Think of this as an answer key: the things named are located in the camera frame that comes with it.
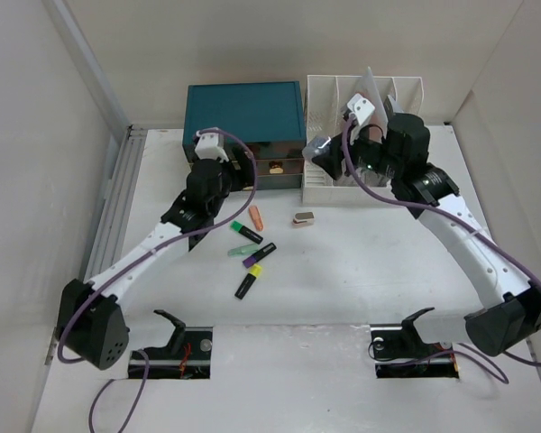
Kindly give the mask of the orange highlighter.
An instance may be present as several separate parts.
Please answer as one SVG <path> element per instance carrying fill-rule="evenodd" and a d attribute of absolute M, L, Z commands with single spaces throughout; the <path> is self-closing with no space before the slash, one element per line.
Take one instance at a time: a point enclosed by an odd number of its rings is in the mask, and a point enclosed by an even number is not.
<path fill-rule="evenodd" d="M 257 206 L 250 206 L 248 209 L 249 216 L 257 231 L 261 232 L 264 229 L 260 210 Z"/>

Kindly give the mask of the clear box of paper clips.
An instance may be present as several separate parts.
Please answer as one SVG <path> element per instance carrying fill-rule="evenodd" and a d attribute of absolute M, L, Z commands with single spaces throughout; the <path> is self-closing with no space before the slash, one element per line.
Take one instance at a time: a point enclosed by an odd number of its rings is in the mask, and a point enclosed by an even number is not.
<path fill-rule="evenodd" d="M 330 136 L 315 136 L 302 150 L 302 156 L 306 161 L 312 162 L 317 157 L 330 154 L 332 138 Z"/>

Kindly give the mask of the red booklet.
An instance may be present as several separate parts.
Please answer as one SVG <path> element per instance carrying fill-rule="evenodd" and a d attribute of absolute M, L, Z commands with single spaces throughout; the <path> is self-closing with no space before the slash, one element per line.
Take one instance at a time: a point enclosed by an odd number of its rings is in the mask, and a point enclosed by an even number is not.
<path fill-rule="evenodd" d="M 376 117 L 377 125 L 381 127 L 383 132 L 386 132 L 388 117 L 385 112 L 383 100 L 378 90 L 374 74 L 370 67 L 366 69 L 366 72 L 357 82 L 356 89 L 373 104 L 374 116 Z"/>

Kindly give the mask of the pink white stapler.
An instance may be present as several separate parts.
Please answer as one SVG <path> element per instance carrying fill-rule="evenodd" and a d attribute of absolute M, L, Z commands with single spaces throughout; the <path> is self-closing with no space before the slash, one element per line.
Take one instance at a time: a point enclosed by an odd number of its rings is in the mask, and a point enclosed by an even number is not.
<path fill-rule="evenodd" d="M 292 226 L 296 228 L 312 226 L 315 223 L 315 215 L 313 212 L 297 212 L 292 218 Z"/>

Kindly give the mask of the grey setup guide manual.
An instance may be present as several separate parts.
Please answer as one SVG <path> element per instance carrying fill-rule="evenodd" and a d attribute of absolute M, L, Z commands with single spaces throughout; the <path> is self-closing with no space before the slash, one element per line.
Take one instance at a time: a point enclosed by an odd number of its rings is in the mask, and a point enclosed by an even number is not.
<path fill-rule="evenodd" d="M 399 102 L 392 95 L 387 95 L 385 97 L 385 100 L 383 102 L 383 108 L 388 121 L 397 114 L 405 113 Z"/>

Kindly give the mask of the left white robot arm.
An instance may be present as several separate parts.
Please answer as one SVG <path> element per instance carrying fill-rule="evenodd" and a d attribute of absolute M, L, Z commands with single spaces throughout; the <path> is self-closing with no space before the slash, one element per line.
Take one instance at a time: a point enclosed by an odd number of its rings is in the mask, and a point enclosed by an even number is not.
<path fill-rule="evenodd" d="M 208 233 L 232 222 L 217 218 L 230 193 L 256 189 L 256 162 L 245 144 L 230 160 L 216 144 L 193 164 L 187 186 L 159 223 L 131 252 L 89 281 L 63 289 L 55 329 L 56 356 L 63 364 L 87 362 L 106 370 L 126 353 L 171 358 L 183 349 L 186 326 L 164 309 L 146 317 L 126 314 L 134 293 L 161 269 L 189 253 Z"/>

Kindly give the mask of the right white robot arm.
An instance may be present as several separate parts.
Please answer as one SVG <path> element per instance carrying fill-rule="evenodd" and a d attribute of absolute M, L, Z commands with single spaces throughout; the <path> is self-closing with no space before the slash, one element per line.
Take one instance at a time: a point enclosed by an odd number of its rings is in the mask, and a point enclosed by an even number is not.
<path fill-rule="evenodd" d="M 443 245 L 475 289 L 481 307 L 470 312 L 434 314 L 421 309 L 404 319 L 401 348 L 421 355 L 434 343 L 470 343 L 488 356 L 506 355 L 541 329 L 541 280 L 503 251 L 484 232 L 452 178 L 429 162 L 431 133 L 412 114 L 394 115 L 381 140 L 372 140 L 373 124 L 345 116 L 343 131 L 316 137 L 304 158 L 332 179 L 354 179 L 361 170 L 390 180 L 391 198 L 359 187 L 385 204 L 404 207 Z"/>

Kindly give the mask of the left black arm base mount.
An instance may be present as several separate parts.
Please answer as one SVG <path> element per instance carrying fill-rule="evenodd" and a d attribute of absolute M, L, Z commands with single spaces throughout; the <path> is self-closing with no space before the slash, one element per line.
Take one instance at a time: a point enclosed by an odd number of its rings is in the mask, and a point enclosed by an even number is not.
<path fill-rule="evenodd" d="M 214 332 L 189 327 L 163 309 L 130 322 L 127 377 L 206 380 L 211 373 Z"/>

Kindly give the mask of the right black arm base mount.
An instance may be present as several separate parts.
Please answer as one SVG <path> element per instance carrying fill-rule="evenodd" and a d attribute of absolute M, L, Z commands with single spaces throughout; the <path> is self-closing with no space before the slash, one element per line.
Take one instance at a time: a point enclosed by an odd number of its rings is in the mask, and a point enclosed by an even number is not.
<path fill-rule="evenodd" d="M 451 346 L 424 343 L 415 329 L 414 322 L 432 310 L 421 309 L 400 323 L 370 325 L 368 355 L 378 379 L 459 378 Z"/>

